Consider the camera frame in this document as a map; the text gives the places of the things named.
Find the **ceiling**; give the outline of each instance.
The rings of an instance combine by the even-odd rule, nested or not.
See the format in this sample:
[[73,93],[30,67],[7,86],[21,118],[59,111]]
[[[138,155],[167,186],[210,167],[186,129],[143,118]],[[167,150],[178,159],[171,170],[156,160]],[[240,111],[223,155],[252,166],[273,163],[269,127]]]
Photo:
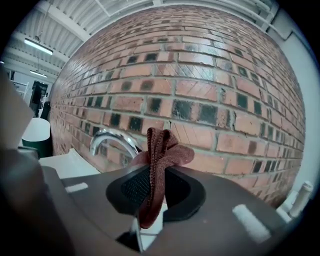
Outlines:
[[[243,2],[259,13],[254,3],[256,1],[232,0],[235,3]],[[145,8],[182,2],[213,5],[219,1],[42,0],[12,33],[1,60],[8,69],[18,67],[20,72],[28,75],[30,70],[38,70],[47,75],[46,81],[53,83],[69,58],[100,29]],[[40,38],[41,45],[53,50],[53,55],[24,44],[25,38],[35,41],[35,36]]]

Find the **chrome faucet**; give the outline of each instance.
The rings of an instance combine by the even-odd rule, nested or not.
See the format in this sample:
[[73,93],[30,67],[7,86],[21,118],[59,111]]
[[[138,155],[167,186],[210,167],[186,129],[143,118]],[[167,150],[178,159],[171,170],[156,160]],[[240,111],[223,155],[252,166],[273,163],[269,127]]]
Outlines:
[[132,158],[142,151],[142,147],[127,133],[116,129],[102,129],[96,132],[91,139],[89,152],[93,156],[98,154],[99,146],[104,140],[119,142],[126,150],[128,150]]

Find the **brick wall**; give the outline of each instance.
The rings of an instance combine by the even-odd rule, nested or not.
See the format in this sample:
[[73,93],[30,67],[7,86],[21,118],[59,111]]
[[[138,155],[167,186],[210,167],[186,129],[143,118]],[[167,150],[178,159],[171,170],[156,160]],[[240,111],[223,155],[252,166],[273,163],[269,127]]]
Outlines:
[[301,91],[280,48],[247,22],[192,6],[125,17],[88,40],[53,86],[56,155],[75,148],[100,171],[131,159],[116,143],[89,155],[103,127],[146,149],[149,127],[171,129],[195,151],[187,167],[232,179],[276,205],[299,171]]

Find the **sink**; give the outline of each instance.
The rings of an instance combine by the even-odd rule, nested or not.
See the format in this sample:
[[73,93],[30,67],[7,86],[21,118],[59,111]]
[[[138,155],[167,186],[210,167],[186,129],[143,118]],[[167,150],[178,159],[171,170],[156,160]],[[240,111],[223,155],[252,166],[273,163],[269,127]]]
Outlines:
[[74,148],[71,148],[67,154],[41,158],[39,163],[43,167],[54,168],[60,179],[100,174]]

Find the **trash bin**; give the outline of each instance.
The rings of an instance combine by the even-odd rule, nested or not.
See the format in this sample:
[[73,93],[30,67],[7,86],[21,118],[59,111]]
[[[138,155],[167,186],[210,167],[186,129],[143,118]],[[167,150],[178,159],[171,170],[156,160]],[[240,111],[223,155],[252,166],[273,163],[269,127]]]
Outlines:
[[42,118],[34,117],[22,135],[22,144],[38,151],[39,158],[52,157],[53,147],[50,123]]

